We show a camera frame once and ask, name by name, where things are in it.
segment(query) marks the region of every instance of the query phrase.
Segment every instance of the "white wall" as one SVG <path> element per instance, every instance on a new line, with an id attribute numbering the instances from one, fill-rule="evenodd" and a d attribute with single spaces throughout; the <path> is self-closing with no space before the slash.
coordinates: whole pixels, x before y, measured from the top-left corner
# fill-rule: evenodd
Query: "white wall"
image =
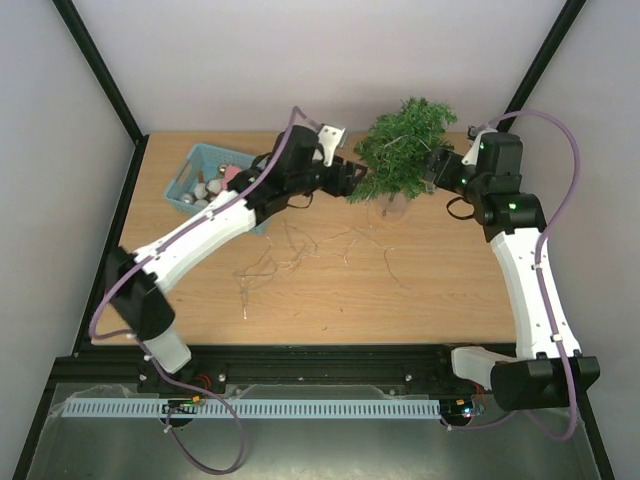
<path id="1" fill-rule="evenodd" d="M 553 113 L 577 136 L 584 167 L 574 204 L 550 243 L 567 317 L 602 377 L 591 399 L 617 478 L 637 478 L 640 430 L 640 9 L 587 2 L 528 107 Z M 561 133 L 519 119 L 524 186 L 550 215 L 566 192 L 570 150 Z"/>
<path id="2" fill-rule="evenodd" d="M 146 131 L 364 130 L 401 99 L 502 113 L 564 0 L 76 0 Z"/>
<path id="3" fill-rule="evenodd" d="M 132 144 L 50 0 L 0 0 L 0 478 L 68 355 Z"/>

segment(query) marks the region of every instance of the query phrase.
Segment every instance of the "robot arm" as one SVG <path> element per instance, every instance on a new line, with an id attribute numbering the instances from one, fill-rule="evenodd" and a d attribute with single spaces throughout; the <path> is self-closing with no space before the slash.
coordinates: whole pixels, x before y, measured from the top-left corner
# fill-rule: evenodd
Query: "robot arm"
<path id="1" fill-rule="evenodd" d="M 546 227 L 535 195 L 521 193 L 522 143 L 513 134 L 480 132 L 469 153 L 433 152 L 425 161 L 425 180 L 458 193 L 474 208 L 473 218 L 483 226 L 502 272 L 516 324 L 516 357 L 482 347 L 459 347 L 451 352 L 456 376 L 472 380 L 494 392 L 504 410 L 566 406 L 567 388 L 556 342 L 570 357 L 574 380 L 586 390 L 599 376 L 595 357 L 582 356 L 562 310 L 547 248 L 536 264 L 534 252 Z M 542 268 L 546 294 L 558 334 L 553 335 L 538 285 Z"/>
<path id="2" fill-rule="evenodd" d="M 175 313 L 165 295 L 216 249 L 286 208 L 292 196 L 309 196 L 318 189 L 336 197 L 350 195 L 366 169 L 334 155 L 344 136 L 343 129 L 328 125 L 319 133 L 294 126 L 274 168 L 246 197 L 236 200 L 262 173 L 261 157 L 238 173 L 228 190 L 174 231 L 133 254 L 118 248 L 108 256 L 107 288 L 143 263 L 111 303 L 167 372 L 180 370 L 191 353 L 172 328 Z M 274 151 L 282 139 L 280 134 Z M 231 201 L 235 203 L 222 209 Z"/>

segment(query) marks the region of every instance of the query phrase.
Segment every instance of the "wooden table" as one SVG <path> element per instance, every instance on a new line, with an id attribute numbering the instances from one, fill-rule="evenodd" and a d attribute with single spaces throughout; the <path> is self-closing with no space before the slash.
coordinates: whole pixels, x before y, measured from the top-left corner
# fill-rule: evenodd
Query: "wooden table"
<path id="1" fill-rule="evenodd" d="M 340 154 L 354 159 L 359 138 L 352 135 Z M 260 154 L 274 139 L 272 133 L 152 134 L 121 244 L 134 250 L 186 219 L 163 191 L 194 144 Z M 450 140 L 458 151 L 467 148 L 463 134 Z M 174 325 L 189 344 L 513 341 L 498 263 L 479 225 L 447 214 L 450 198 L 438 191 L 410 202 L 404 213 L 383 215 L 380 202 L 350 205 L 316 193 L 310 208 L 272 217 L 265 236 L 242 235 L 189 272 L 168 295 Z M 109 308 L 98 331 L 122 326 Z"/>

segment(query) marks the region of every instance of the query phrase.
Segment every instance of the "artificial plant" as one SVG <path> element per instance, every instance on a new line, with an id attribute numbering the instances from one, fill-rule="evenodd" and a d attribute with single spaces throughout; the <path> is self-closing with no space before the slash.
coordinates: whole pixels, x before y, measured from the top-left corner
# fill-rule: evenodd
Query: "artificial plant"
<path id="1" fill-rule="evenodd" d="M 422 181 L 424 156 L 438 147 L 451 148 L 444 139 L 449 125 L 458 120 L 447 104 L 410 98 L 398 113 L 376 119 L 354 151 L 366 162 L 369 173 L 348 197 L 350 202 L 402 193 L 408 200 L 432 193 Z"/>

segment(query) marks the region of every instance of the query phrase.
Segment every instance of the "purple cable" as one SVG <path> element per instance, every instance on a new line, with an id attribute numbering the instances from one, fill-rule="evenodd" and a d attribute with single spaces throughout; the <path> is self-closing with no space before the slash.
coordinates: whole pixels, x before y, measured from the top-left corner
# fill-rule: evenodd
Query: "purple cable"
<path id="1" fill-rule="evenodd" d="M 511 418 L 513 418 L 513 416 L 518 413 L 518 412 L 511 412 L 508 413 L 507 415 L 505 415 L 504 417 L 500 418 L 499 420 L 496 420 L 495 422 L 491 422 L 491 423 L 486 423 L 484 425 L 471 425 L 469 427 L 456 427 L 453 425 L 449 425 L 449 422 L 447 422 L 444 417 L 440 417 L 440 421 L 444 424 L 445 427 L 450 428 L 452 430 L 484 430 L 486 428 L 493 428 L 493 427 L 497 427 L 498 425 L 502 425 L 503 423 L 507 423 L 509 420 L 511 420 Z"/>
<path id="2" fill-rule="evenodd" d="M 150 261 L 151 261 L 151 257 L 147 257 L 143 259 L 140 263 L 136 263 L 135 266 L 131 268 L 131 270 L 129 270 L 127 273 L 125 273 L 121 278 L 119 278 L 118 281 L 113 285 L 113 287 L 111 287 L 109 291 L 105 294 L 102 301 L 98 304 L 98 308 L 96 308 L 96 311 L 93 312 L 93 316 L 91 317 L 91 323 L 89 323 L 89 336 L 91 338 L 94 338 L 96 340 L 107 340 L 109 338 L 117 337 L 118 335 L 127 335 L 131 333 L 131 330 L 127 328 L 124 330 L 116 330 L 114 332 L 100 335 L 99 333 L 96 332 L 96 327 L 98 326 L 98 320 L 100 320 L 100 317 L 104 312 L 104 309 L 107 307 L 111 299 L 116 295 L 116 293 L 118 293 L 118 291 L 122 288 L 122 286 L 129 281 L 131 277 L 133 277 L 136 273 L 142 270 L 142 267 L 144 267 Z"/>
<path id="3" fill-rule="evenodd" d="M 560 203 L 558 210 L 556 210 L 556 212 L 551 217 L 551 220 L 549 220 L 549 223 L 547 224 L 547 228 L 544 229 L 544 231 L 540 235 L 540 238 L 538 239 L 538 242 L 536 243 L 534 261 L 536 262 L 536 265 L 540 265 L 540 263 L 542 262 L 542 248 L 545 242 L 549 239 L 549 235 L 551 234 L 552 229 L 557 223 L 558 218 L 560 218 L 560 215 L 564 213 L 565 209 L 567 208 L 567 205 L 569 204 L 569 201 L 571 201 L 571 199 L 573 198 L 573 195 L 575 194 L 575 189 L 578 185 L 578 180 L 580 178 L 580 169 L 582 164 L 580 159 L 580 150 L 578 149 L 578 142 L 576 141 L 575 137 L 573 136 L 569 128 L 560 120 L 558 120 L 556 117 L 554 117 L 553 115 L 549 115 L 548 113 L 545 113 L 545 112 L 528 109 L 528 110 L 519 110 L 516 112 L 505 113 L 504 115 L 500 115 L 499 117 L 496 117 L 493 120 L 490 120 L 484 125 L 481 125 L 480 127 L 478 127 L 479 128 L 478 131 L 482 131 L 486 127 L 490 125 L 495 125 L 496 123 L 501 122 L 502 120 L 506 120 L 508 118 L 513 118 L 513 117 L 524 116 L 524 115 L 533 115 L 553 123 L 556 127 L 562 130 L 562 133 L 564 133 L 564 135 L 567 137 L 567 140 L 569 140 L 569 144 L 571 145 L 571 151 L 573 152 L 573 177 L 571 178 L 571 185 L 569 186 L 569 190 L 567 191 L 567 194 L 565 195 L 564 199 Z M 541 268 L 536 269 L 536 277 L 538 279 L 538 285 L 540 286 L 540 294 L 542 295 L 544 308 L 547 312 L 547 316 L 549 317 L 549 325 L 551 326 L 551 332 L 554 335 L 557 335 L 559 333 L 558 322 L 556 320 L 555 314 L 553 313 L 553 307 L 551 306 L 551 299 L 549 298 L 547 284 L 544 280 L 544 274 Z M 544 431 L 544 433 L 546 433 L 549 437 L 553 438 L 554 440 L 565 441 L 571 438 L 571 436 L 573 435 L 576 429 L 576 425 L 578 421 L 578 402 L 576 398 L 576 387 L 573 381 L 573 374 L 571 372 L 571 365 L 569 364 L 569 357 L 564 348 L 564 344 L 562 343 L 562 341 L 558 341 L 556 342 L 556 346 L 558 347 L 558 353 L 560 354 L 560 360 L 562 362 L 562 367 L 564 368 L 565 377 L 567 379 L 567 390 L 569 393 L 569 426 L 567 427 L 567 430 L 563 434 L 558 435 L 552 432 L 551 430 L 549 430 L 549 428 L 547 428 L 545 425 L 543 425 L 542 422 L 540 422 L 540 420 L 533 414 L 533 412 L 525 411 L 525 414 L 530 419 L 532 419 L 535 422 L 535 424 L 538 425 Z"/>
<path id="4" fill-rule="evenodd" d="M 247 446 L 247 434 L 244 430 L 244 426 L 242 425 L 242 422 L 240 421 L 240 417 L 238 416 L 238 413 L 235 411 L 235 409 L 231 406 L 231 404 L 229 404 L 229 402 L 227 402 L 220 395 L 216 395 L 215 393 L 210 392 L 209 390 L 196 387 L 195 385 L 189 385 L 188 383 L 179 382 L 169 377 L 169 375 L 167 375 L 164 369 L 160 366 L 158 361 L 155 358 L 153 358 L 153 354 L 147 348 L 147 346 L 137 338 L 136 338 L 136 342 L 138 343 L 142 351 L 151 358 L 151 363 L 153 363 L 153 366 L 158 371 L 158 375 L 160 375 L 160 378 L 162 378 L 165 382 L 179 388 L 184 388 L 196 393 L 200 393 L 201 395 L 206 395 L 207 397 L 210 397 L 220 402 L 228 410 L 228 412 L 231 414 L 231 416 L 235 420 L 236 425 L 238 426 L 238 431 L 240 432 L 240 448 L 238 450 L 238 455 L 236 456 L 236 459 L 234 460 L 234 462 L 231 464 L 230 467 L 225 468 L 224 470 L 218 470 L 216 468 L 207 467 L 202 462 L 196 460 L 196 458 L 193 455 L 191 455 L 191 453 L 189 453 L 189 451 L 186 449 L 186 447 L 183 445 L 183 443 L 180 441 L 176 433 L 173 431 L 173 428 L 171 427 L 171 416 L 175 413 L 177 408 L 172 408 L 169 410 L 169 413 L 167 413 L 167 417 L 165 418 L 164 423 L 167 427 L 166 431 L 171 434 L 171 437 L 176 442 L 176 445 L 178 445 L 178 448 L 180 448 L 180 451 L 183 453 L 187 461 L 191 463 L 191 465 L 203 471 L 204 473 L 208 473 L 209 475 L 226 475 L 227 473 L 235 472 L 240 467 L 240 463 L 242 462 L 242 459 L 244 457 L 244 452 Z"/>
<path id="5" fill-rule="evenodd" d="M 269 172 L 271 172 L 271 170 L 273 170 L 276 162 L 280 159 L 280 155 L 282 155 L 282 152 L 284 150 L 284 147 L 285 147 L 287 141 L 289 140 L 289 137 L 291 136 L 291 132 L 292 132 L 293 126 L 295 124 L 296 115 L 300 115 L 300 117 L 302 117 L 315 130 L 319 130 L 320 129 L 320 124 L 319 123 L 311 120 L 307 115 L 304 114 L 304 112 L 302 112 L 302 110 L 300 110 L 299 107 L 297 107 L 297 106 L 293 107 L 293 109 L 291 111 L 291 116 L 289 117 L 289 123 L 287 125 L 287 128 L 286 128 L 286 130 L 285 130 L 285 132 L 284 132 L 284 134 L 282 136 L 282 140 L 280 141 L 280 144 L 278 145 L 278 148 L 276 149 L 276 151 L 271 156 L 271 161 L 267 164 L 265 169 L 258 176 L 256 181 L 253 182 L 253 184 L 251 184 L 248 188 L 243 190 L 237 197 L 231 199 L 230 201 L 228 201 L 227 203 L 225 203 L 221 207 L 213 210 L 213 215 L 214 216 L 218 215 L 219 213 L 224 212 L 226 209 L 232 207 L 237 202 L 239 202 L 242 198 L 244 198 L 247 195 L 249 195 L 253 190 L 255 190 L 258 187 L 258 185 L 260 185 L 260 183 L 262 183 L 264 181 L 264 179 L 269 174 Z M 207 217 L 202 217 L 202 218 L 190 223 L 189 225 L 185 226 L 180 231 L 176 232 L 175 235 L 170 237 L 166 242 L 164 242 L 158 248 L 158 253 L 164 252 L 171 244 L 175 243 L 181 237 L 183 237 L 184 235 L 189 233 L 191 230 L 196 228 L 198 225 L 201 225 L 206 220 L 207 220 Z M 153 257 L 149 256 L 149 257 L 146 257 L 143 260 L 141 260 L 139 263 L 136 263 L 136 265 L 134 265 L 131 268 L 131 270 L 127 271 L 120 279 L 118 279 L 118 281 L 113 285 L 113 287 L 111 287 L 109 289 L 109 291 L 105 294 L 104 298 L 98 304 L 98 307 L 96 308 L 95 312 L 93 313 L 93 316 L 91 317 L 91 322 L 89 323 L 89 335 L 91 336 L 91 338 L 94 338 L 96 340 L 107 340 L 109 338 L 113 338 L 113 337 L 116 337 L 118 335 L 128 335 L 130 333 L 133 333 L 129 329 L 122 329 L 122 330 L 116 330 L 116 331 L 113 331 L 113 332 L 110 332 L 110 333 L 105 333 L 105 334 L 100 335 L 100 334 L 98 334 L 96 332 L 96 327 L 97 327 L 98 321 L 100 320 L 100 317 L 102 316 L 102 313 L 104 312 L 104 309 L 106 308 L 107 304 L 113 299 L 113 297 L 116 295 L 116 293 L 118 293 L 120 288 L 122 288 L 122 286 L 125 283 L 127 283 L 127 281 L 129 281 L 129 279 L 131 277 L 133 277 L 137 272 L 142 270 L 142 268 L 147 263 L 149 263 L 152 260 L 152 258 Z M 169 433 L 171 433 L 171 436 L 173 437 L 174 441 L 176 442 L 176 444 L 178 445 L 178 447 L 180 448 L 180 450 L 184 454 L 185 458 L 194 467 L 200 469 L 201 471 L 203 471 L 204 473 L 207 473 L 209 475 L 225 475 L 227 473 L 231 473 L 231 472 L 237 470 L 240 467 L 240 463 L 242 462 L 242 457 L 244 456 L 247 439 L 246 439 L 246 433 L 244 431 L 244 427 L 242 426 L 242 422 L 240 421 L 240 417 L 238 417 L 238 414 L 233 409 L 233 407 L 224 398 L 222 398 L 219 395 L 216 395 L 213 392 L 210 392 L 210 391 L 205 390 L 203 388 L 196 387 L 194 385 L 189 385 L 187 383 L 182 383 L 182 382 L 179 382 L 177 380 L 173 380 L 171 377 L 169 377 L 166 374 L 166 372 L 164 371 L 162 366 L 160 366 L 160 364 L 153 358 L 153 355 L 152 355 L 151 351 L 146 347 L 146 345 L 144 345 L 137 338 L 136 338 L 136 342 L 138 343 L 138 345 L 140 346 L 142 351 L 146 355 L 149 355 L 151 357 L 151 362 L 153 363 L 153 366 L 155 367 L 155 369 L 158 371 L 158 375 L 160 375 L 160 377 L 165 382 L 167 382 L 169 384 L 172 384 L 174 386 L 180 387 L 180 388 L 184 388 L 184 389 L 187 389 L 187 390 L 194 391 L 196 393 L 200 393 L 202 395 L 206 395 L 208 397 L 213 398 L 214 400 L 217 400 L 222 405 L 224 405 L 224 407 L 229 411 L 231 416 L 236 421 L 236 424 L 238 425 L 238 430 L 240 431 L 240 449 L 239 449 L 239 452 L 238 452 L 238 456 L 236 457 L 236 459 L 233 462 L 233 464 L 229 468 L 226 468 L 224 470 L 217 470 L 217 469 L 214 469 L 214 468 L 207 467 L 203 463 L 201 463 L 198 460 L 196 460 L 193 457 L 193 455 L 191 455 L 189 453 L 189 451 L 185 448 L 185 446 L 182 444 L 182 442 L 180 441 L 178 436 L 175 434 L 175 432 L 173 432 L 171 429 L 169 429 Z M 169 411 L 169 413 L 167 414 L 167 418 L 165 420 L 165 424 L 167 425 L 167 427 L 171 426 L 170 420 L 171 420 L 171 415 L 173 413 L 175 413 L 175 409 L 171 409 Z"/>

